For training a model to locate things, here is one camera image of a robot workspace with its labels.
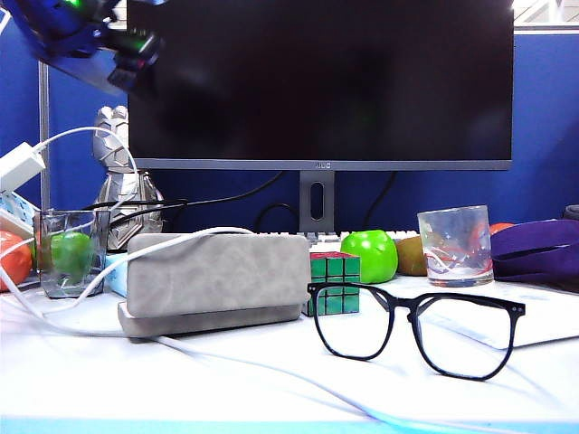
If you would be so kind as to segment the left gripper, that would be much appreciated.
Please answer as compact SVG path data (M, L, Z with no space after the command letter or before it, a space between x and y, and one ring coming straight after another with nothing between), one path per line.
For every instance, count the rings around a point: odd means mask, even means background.
M118 89L133 89L138 79L157 61L162 40L157 35L112 35L114 69L108 82Z

